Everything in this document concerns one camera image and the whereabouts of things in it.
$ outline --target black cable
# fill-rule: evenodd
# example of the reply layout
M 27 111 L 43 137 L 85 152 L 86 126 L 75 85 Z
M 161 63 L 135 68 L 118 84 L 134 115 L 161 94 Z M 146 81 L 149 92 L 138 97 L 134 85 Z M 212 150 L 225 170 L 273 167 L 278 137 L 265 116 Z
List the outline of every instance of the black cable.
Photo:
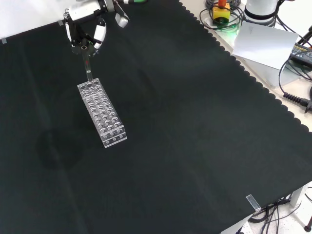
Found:
M 277 227 L 276 227 L 276 234 L 278 234 L 278 228 L 279 228 L 279 211 L 278 211 L 278 205 L 277 205 L 276 209 L 277 209 Z
M 277 5 L 276 5 L 276 9 L 275 9 L 275 13 L 274 13 L 274 24 L 273 24 L 273 28 L 275 28 L 276 25 L 276 17 L 279 11 L 279 7 L 284 3 L 285 0 L 278 0 Z
M 263 218 L 259 218 L 259 219 L 254 218 L 255 216 L 258 216 L 258 215 L 262 214 L 263 212 L 265 212 L 265 215 L 264 215 Z M 248 221 L 251 222 L 251 223 L 261 223 L 264 220 L 266 220 L 268 218 L 268 216 L 269 216 L 269 207 L 266 206 L 264 208 L 264 210 L 260 211 L 259 213 L 254 214 L 250 219 L 248 219 Z
M 266 232 L 266 234 L 268 234 L 268 232 L 269 232 L 270 223 L 271 223 L 271 220 L 272 220 L 272 218 L 273 218 L 273 214 L 274 214 L 275 210 L 277 209 L 277 207 L 278 207 L 278 204 L 277 204 L 276 206 L 274 206 L 274 209 L 273 209 L 272 214 L 271 214 L 271 217 L 270 217 L 270 221 L 268 222 L 268 227 L 267 227 L 267 232 Z
M 292 31 L 293 33 L 296 33 L 293 29 L 291 29 L 290 27 L 288 27 L 281 19 L 280 19 L 280 17 L 277 15 L 276 16 L 276 18 L 277 18 L 277 20 L 280 22 L 280 24 L 283 26 L 283 28 L 288 28 L 290 31 Z M 309 46 L 311 46 L 312 47 L 312 44 L 310 44 L 305 38 L 303 38 L 302 36 L 300 36 L 299 35 L 299 37 L 302 39 L 302 40 L 304 40 Z
M 294 213 L 296 210 L 298 210 L 300 206 L 301 206 L 301 203 L 300 203 L 299 206 L 298 206 L 295 210 L 293 210 L 290 214 L 286 215 L 285 217 L 280 218 L 279 220 L 284 219 L 284 218 L 290 216 L 292 213 Z
M 308 80 L 312 80 L 312 78 L 310 77 L 310 75 L 303 69 L 303 67 L 301 68 L 302 72 L 308 77 Z
M 261 234 L 263 234 L 263 232 L 264 232 L 266 226 L 267 226 L 267 232 L 266 232 L 266 233 L 268 233 L 268 230 L 269 230 L 269 223 L 270 223 L 270 222 L 269 222 L 269 219 L 270 219 L 270 220 L 272 219 L 272 216 L 273 216 L 273 213 L 275 212 L 275 210 L 276 210 L 276 207 L 274 206 L 272 213 L 269 214 L 268 218 L 265 220 L 265 223 L 264 223 L 264 225 L 263 225 L 262 228 L 261 228 Z
M 285 68 L 286 68 L 287 70 L 291 71 L 292 73 L 298 75 L 298 76 L 302 75 L 302 74 L 300 74 L 298 71 L 295 72 L 295 71 L 293 71 L 292 69 L 290 69 L 289 67 L 286 67 L 286 66 L 285 66 Z
M 282 65 L 281 69 L 279 69 L 279 73 L 278 73 L 278 85 L 279 85 L 279 88 L 281 89 L 281 91 L 282 91 L 284 94 L 286 94 L 286 92 L 283 90 L 283 88 L 282 88 L 282 86 L 281 86 L 281 73 L 282 73 L 283 67 L 286 65 L 286 63 L 287 63 L 289 60 L 291 60 L 292 57 L 297 56 L 297 55 L 300 55 L 300 54 L 303 54 L 303 53 L 306 53 L 306 52 L 308 52 L 308 51 L 301 51 L 301 52 L 298 52 L 298 53 L 296 53 L 296 54 L 294 54 L 294 55 L 291 55 L 291 56 L 284 62 L 284 64 Z
M 308 199 L 310 202 L 312 202 L 312 199 L 309 198 L 307 194 L 304 194 L 304 195 L 307 197 L 307 199 Z
M 65 9 L 65 12 L 64 12 L 64 14 L 63 14 L 63 17 L 64 17 L 64 20 L 67 20 L 69 17 L 70 17 L 70 15 L 69 15 L 69 9 L 68 8 L 66 8 Z
M 220 9 L 226 9 L 228 10 L 232 15 L 235 15 L 236 18 L 234 18 L 233 20 L 227 22 L 227 23 L 221 23 L 221 22 L 218 22 L 216 20 L 214 20 L 213 16 L 212 16 L 212 9 L 213 7 L 219 7 Z M 202 20 L 202 13 L 205 12 L 205 11 L 208 11 L 209 13 L 209 16 L 210 18 L 212 19 L 213 23 L 217 25 L 217 27 L 211 27 L 207 24 L 205 24 Z M 225 28 L 234 28 L 234 27 L 237 27 L 243 20 L 243 10 L 240 9 L 237 5 L 235 4 L 231 4 L 230 3 L 230 8 L 227 8 L 227 7 L 222 7 L 222 6 L 218 6 L 218 3 L 215 2 L 215 3 L 212 3 L 212 4 L 209 4 L 208 7 L 204 10 L 202 10 L 200 13 L 199 13 L 199 19 L 200 19 L 200 22 L 208 29 L 212 29 L 212 30 L 222 30 L 222 29 L 225 29 Z
M 292 68 L 297 72 L 297 74 L 298 74 L 299 76 L 303 77 L 303 78 L 306 79 L 306 80 L 312 81 L 312 79 L 311 79 L 311 77 L 310 77 L 309 75 L 308 75 L 308 77 L 305 77 L 304 75 L 302 75 L 300 72 L 298 72 L 297 69 L 295 69 L 294 66 L 292 66 L 292 64 L 291 64 L 289 61 L 287 62 L 287 64 L 288 64 L 290 67 L 292 67 Z

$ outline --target table leg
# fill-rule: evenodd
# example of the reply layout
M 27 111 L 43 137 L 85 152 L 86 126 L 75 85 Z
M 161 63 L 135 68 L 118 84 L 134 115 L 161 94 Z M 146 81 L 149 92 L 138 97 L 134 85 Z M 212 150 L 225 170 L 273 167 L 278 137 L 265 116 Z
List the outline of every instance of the table leg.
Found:
M 301 202 L 302 196 L 306 192 L 307 188 L 308 185 L 306 184 L 302 186 L 300 189 L 297 189 L 296 191 L 293 192 L 291 199 L 291 206 L 293 208 L 295 208 Z
M 306 232 L 310 232 L 311 229 L 312 229 L 311 226 L 312 226 L 312 217 L 311 217 L 311 219 L 310 219 L 308 225 L 304 227 L 304 230 L 305 230 Z

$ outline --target power cord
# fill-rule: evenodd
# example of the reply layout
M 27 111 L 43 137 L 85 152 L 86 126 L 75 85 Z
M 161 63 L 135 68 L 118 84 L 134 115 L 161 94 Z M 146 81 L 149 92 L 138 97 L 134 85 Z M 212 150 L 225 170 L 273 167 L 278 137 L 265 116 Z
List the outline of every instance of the power cord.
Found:
M 303 53 L 306 53 L 307 51 L 301 51 L 299 53 L 296 53 L 294 55 L 291 55 L 283 64 L 283 66 L 281 67 L 281 69 L 279 70 L 279 73 L 278 73 L 278 85 L 279 85 L 279 88 L 281 89 L 281 91 L 284 93 L 283 97 L 290 100 L 290 101 L 293 101 L 301 106 L 304 106 L 306 108 L 305 110 L 305 113 L 307 111 L 312 111 L 312 101 L 311 100 L 307 100 L 305 98 L 301 98 L 301 97 L 297 97 L 297 96 L 294 96 L 292 94 L 289 94 L 289 93 L 286 93 L 284 91 L 284 89 L 282 88 L 282 85 L 281 85 L 281 73 L 282 73 L 282 69 L 284 68 L 284 66 L 286 65 L 286 63 L 294 56 L 297 56 L 297 55 L 300 55 L 300 54 L 303 54 Z
M 304 194 L 306 197 L 307 197 L 307 199 L 310 201 L 310 202 L 312 202 L 312 199 L 307 195 L 307 194 Z
M 277 21 L 280 23 L 280 25 L 281 25 L 286 31 L 290 30 L 291 32 L 296 33 L 293 29 L 291 29 L 289 26 L 287 26 L 287 25 L 280 19 L 280 17 L 279 17 L 278 15 L 276 16 L 276 19 L 277 19 Z M 303 40 L 305 43 L 307 43 L 308 45 L 312 46 L 312 45 L 311 45 L 306 39 L 304 39 L 302 36 L 299 35 L 299 37 L 300 37 L 301 40 Z M 304 106 L 304 107 L 306 108 L 305 113 L 306 113 L 307 111 L 312 111 L 312 87 L 311 87 L 311 89 L 310 89 L 310 100 L 308 100 L 308 99 L 305 99 L 305 98 L 297 97 L 297 96 L 295 96 L 295 95 L 286 93 L 286 92 L 283 90 L 280 81 L 281 81 L 281 73 L 282 73 L 282 70 L 283 70 L 283 68 L 285 67 L 286 63 L 287 63 L 290 67 L 292 67 L 293 70 L 296 71 L 296 73 L 297 73 L 299 76 L 303 77 L 305 80 L 312 81 L 312 77 L 309 76 L 309 74 L 308 74 L 303 68 L 301 68 L 301 71 L 304 73 L 305 76 L 304 76 L 303 74 L 301 74 L 298 70 L 296 70 L 295 67 L 292 66 L 292 64 L 289 62 L 289 61 L 291 60 L 291 58 L 293 58 L 293 57 L 295 57 L 295 56 L 297 56 L 297 55 L 306 53 L 306 52 L 309 52 L 309 51 L 301 51 L 301 52 L 299 52 L 299 53 L 296 53 L 296 54 L 294 54 L 294 55 L 291 55 L 291 56 L 284 62 L 284 64 L 282 65 L 282 67 L 281 67 L 281 69 L 279 70 L 279 73 L 278 73 L 278 85 L 279 85 L 279 88 L 281 89 L 281 91 L 282 91 L 283 94 L 284 94 L 283 97 L 286 98 L 286 99 L 288 99 L 288 100 L 290 100 L 290 101 L 293 101 L 293 102 L 295 102 L 295 103 L 297 103 L 297 104 L 299 104 L 299 105 L 301 105 L 301 106 Z
M 63 17 L 64 17 L 64 20 L 66 20 L 66 19 L 68 19 L 69 17 L 70 17 L 70 15 L 69 15 L 69 9 L 68 8 L 66 8 L 65 9 L 65 12 L 64 12 L 64 14 L 63 14 Z
M 276 234 L 278 234 L 279 221 L 281 219 L 287 218 L 288 216 L 293 214 L 301 206 L 301 203 L 300 203 L 299 206 L 296 209 L 294 209 L 291 213 L 280 218 L 279 217 L 279 206 L 289 203 L 291 201 L 291 198 L 292 198 L 292 195 L 288 199 L 286 199 L 286 197 L 284 197 L 283 199 L 279 199 L 278 201 L 274 202 L 272 205 L 269 205 L 269 206 L 266 206 L 265 208 L 262 208 L 259 212 L 254 214 L 248 221 L 251 223 L 260 223 L 260 222 L 264 221 L 264 225 L 261 228 L 261 234 L 264 234 L 265 229 L 266 229 L 265 233 L 267 234 L 269 232 L 270 223 L 277 221 Z M 275 213 L 275 211 L 277 211 L 277 219 L 272 220 L 272 217 L 273 217 L 273 214 Z M 264 215 L 263 218 L 260 218 L 260 219 L 255 218 L 256 216 L 258 216 L 264 212 L 266 214 Z

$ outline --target table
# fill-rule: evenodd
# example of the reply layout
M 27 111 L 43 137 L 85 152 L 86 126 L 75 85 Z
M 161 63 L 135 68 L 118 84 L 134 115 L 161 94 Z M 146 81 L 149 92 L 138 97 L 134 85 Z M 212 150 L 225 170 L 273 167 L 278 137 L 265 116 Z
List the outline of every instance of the table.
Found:
M 181 2 L 183 3 L 183 5 L 189 10 L 191 11 L 195 17 L 199 18 L 199 12 L 201 10 L 203 10 L 205 8 L 205 1 L 203 0 L 194 0 L 194 1 L 189 1 L 189 0 L 181 0 Z M 293 28 L 295 31 L 297 31 L 297 33 L 304 35 L 308 28 L 310 27 L 309 24 L 311 24 L 311 21 L 308 21 L 306 23 L 304 23 L 304 26 L 300 26 L 300 27 L 296 27 L 296 22 L 298 21 L 293 21 L 293 18 L 287 18 L 285 15 L 287 15 L 290 10 L 292 5 L 294 4 L 296 1 L 294 2 L 285 2 L 284 4 L 286 4 L 285 6 L 282 5 L 281 9 L 280 9 L 280 15 L 282 20 L 284 20 L 284 22 L 290 27 Z M 312 2 L 306 0 L 304 1 L 307 4 L 311 4 Z M 215 31 L 210 31 L 214 37 L 217 38 L 217 40 L 221 43 L 221 46 L 223 46 L 227 51 L 232 52 L 233 50 L 233 44 L 228 44 L 220 35 L 218 35 Z M 292 103 L 291 101 L 285 100 L 283 98 L 283 93 L 279 90 L 279 88 L 274 88 L 272 86 L 270 86 L 266 80 L 265 77 L 260 76 L 259 74 L 257 74 L 254 70 L 254 67 L 251 66 L 251 64 L 248 64 L 245 62 L 244 59 L 242 58 L 237 58 L 237 60 L 239 60 L 242 65 L 245 67 L 245 70 L 248 71 L 252 76 L 256 77 L 257 81 L 262 83 L 263 87 L 268 88 L 270 93 L 274 94 L 276 96 L 277 99 L 282 101 L 282 104 L 288 107 L 288 110 L 290 112 L 292 112 L 295 116 L 295 118 L 298 118 L 302 124 L 306 125 L 310 131 L 312 131 L 312 115 L 311 114 L 304 114 L 305 109 L 302 108 L 301 106 L 298 106 L 294 103 Z M 284 86 L 284 89 L 286 90 L 286 92 L 291 93 L 295 96 L 299 96 L 301 98 L 309 98 L 309 91 L 310 91 L 310 87 L 311 84 L 307 81 L 305 81 L 304 79 L 298 79 L 296 81 L 293 81 L 287 85 Z
M 205 8 L 205 1 L 202 0 L 194 0 L 194 1 L 188 1 L 188 0 L 180 0 L 180 2 L 195 15 L 195 17 L 199 18 L 199 12 Z M 297 31 L 297 33 L 304 35 L 307 31 L 307 29 L 310 27 L 311 21 L 305 22 L 304 24 L 299 24 L 300 26 L 298 27 L 298 22 L 296 20 L 293 20 L 293 18 L 287 18 L 286 16 L 290 11 L 292 11 L 292 7 L 294 2 L 285 2 L 281 9 L 280 9 L 280 17 L 284 19 L 283 21 L 293 30 Z M 302 1 L 297 1 L 297 5 L 302 4 Z M 213 30 L 209 30 L 210 33 L 213 34 L 214 37 L 217 38 L 217 40 L 221 43 L 221 46 L 223 46 L 227 51 L 232 52 L 233 51 L 233 46 L 234 46 L 234 40 L 235 37 L 233 37 L 233 34 L 230 36 L 226 33 L 222 32 L 215 32 Z M 277 70 L 267 67 L 265 65 L 253 62 L 253 61 L 245 61 L 243 58 L 236 57 L 237 60 L 241 62 L 241 65 L 245 67 L 245 70 L 251 73 L 252 76 L 256 77 L 257 81 L 260 82 L 263 87 L 266 87 L 269 89 L 270 93 L 274 94 L 277 99 L 281 100 L 283 105 L 288 107 L 288 110 L 293 112 L 295 117 L 298 118 L 302 124 L 306 125 L 310 131 L 312 131 L 312 115 L 311 114 L 304 114 L 304 109 L 301 108 L 298 105 L 293 104 L 292 102 L 285 100 L 283 98 L 283 93 L 273 87 L 272 85 L 268 84 L 267 80 L 265 77 L 262 77 L 261 75 L 268 74 L 270 72 L 274 72 L 274 76 L 276 76 L 277 79 Z M 264 68 L 264 71 L 261 74 L 256 73 L 254 70 L 261 70 L 260 68 Z M 292 74 L 291 72 L 286 71 L 286 76 L 290 75 L 292 79 Z M 296 96 L 300 96 L 302 98 L 309 98 L 309 91 L 310 91 L 311 84 L 308 81 L 305 81 L 303 79 L 296 79 L 296 81 L 293 81 L 287 85 L 284 85 L 284 88 L 287 90 L 287 92 L 294 94 Z M 291 201 L 291 206 L 295 207 L 297 206 L 300 201 L 301 197 L 304 195 L 305 191 L 307 189 L 307 185 L 299 188 L 298 190 L 294 191 L 292 201 Z M 248 221 L 248 219 L 252 215 L 246 217 L 245 219 L 241 220 L 240 222 L 236 223 L 235 225 L 229 227 L 225 231 L 223 231 L 221 234 L 234 234 L 240 227 L 244 225 Z

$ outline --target white table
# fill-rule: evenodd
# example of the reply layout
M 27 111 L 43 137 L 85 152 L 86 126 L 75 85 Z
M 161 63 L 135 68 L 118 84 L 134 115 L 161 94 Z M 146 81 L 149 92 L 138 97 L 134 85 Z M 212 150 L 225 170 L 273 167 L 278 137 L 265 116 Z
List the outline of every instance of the white table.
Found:
M 180 0 L 180 2 L 197 18 L 199 18 L 199 12 L 205 8 L 205 0 Z M 304 8 L 302 11 L 300 10 L 301 11 L 300 16 L 304 15 L 307 18 L 311 17 L 311 15 L 309 15 L 309 9 L 312 8 L 311 0 L 296 0 L 295 2 L 284 2 L 279 11 L 279 16 L 282 19 L 282 21 L 284 21 L 284 23 L 287 24 L 291 29 L 301 34 L 302 36 L 308 32 L 308 28 L 311 26 L 312 23 L 311 20 L 302 20 L 302 18 L 295 19 L 296 17 L 294 14 L 294 9 L 296 7 L 297 9 L 300 9 L 300 7 L 302 7 L 303 5 L 309 7 Z M 214 37 L 217 38 L 217 40 L 221 43 L 221 46 L 223 46 L 229 52 L 233 51 L 235 34 L 233 36 L 233 34 L 229 35 L 224 34 L 222 32 L 216 33 L 213 30 L 209 31 L 213 34 Z M 274 71 L 276 69 L 255 63 L 253 61 L 245 61 L 243 58 L 237 58 L 237 60 L 241 62 L 241 65 L 245 67 L 245 70 L 248 71 L 251 74 L 251 76 L 254 76 L 258 82 L 262 83 L 263 87 L 268 88 L 270 93 L 274 94 L 277 99 L 281 100 L 282 104 L 288 107 L 288 110 L 294 114 L 295 118 L 298 118 L 302 124 L 306 125 L 309 128 L 310 132 L 312 131 L 312 114 L 310 113 L 304 114 L 303 107 L 298 106 L 292 103 L 291 101 L 285 100 L 283 98 L 283 93 L 280 91 L 279 88 L 277 89 L 272 85 L 268 84 L 267 76 L 270 76 L 271 78 L 276 77 L 276 80 L 278 79 L 277 76 L 278 72 Z M 295 81 L 284 85 L 283 88 L 288 93 L 300 96 L 301 98 L 310 99 L 309 91 L 311 86 L 312 82 L 308 82 L 304 79 L 295 79 Z M 300 203 L 302 195 L 304 195 L 306 189 L 307 185 L 294 191 L 291 201 L 292 207 L 295 207 Z M 238 231 L 238 229 L 242 227 L 251 216 L 252 215 L 246 217 L 242 221 L 229 227 L 228 229 L 224 230 L 221 234 L 235 234 Z

